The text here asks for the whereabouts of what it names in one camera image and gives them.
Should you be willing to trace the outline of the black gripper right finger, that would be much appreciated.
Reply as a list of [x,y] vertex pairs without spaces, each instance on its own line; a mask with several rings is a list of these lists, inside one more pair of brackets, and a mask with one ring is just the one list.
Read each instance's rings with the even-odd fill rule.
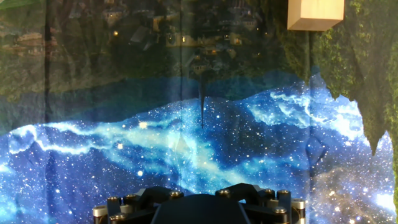
[[306,224],[306,204],[290,191],[262,189],[258,185],[236,184],[215,192],[235,203],[246,223]]

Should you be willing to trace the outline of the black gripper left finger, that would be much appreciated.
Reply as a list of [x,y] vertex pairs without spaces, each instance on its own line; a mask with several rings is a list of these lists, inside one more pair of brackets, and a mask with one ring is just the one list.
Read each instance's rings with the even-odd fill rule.
[[93,208],[93,223],[153,224],[163,203],[182,197],[184,197],[184,193],[180,190],[161,186],[140,189],[137,193],[122,197],[110,196],[105,205]]

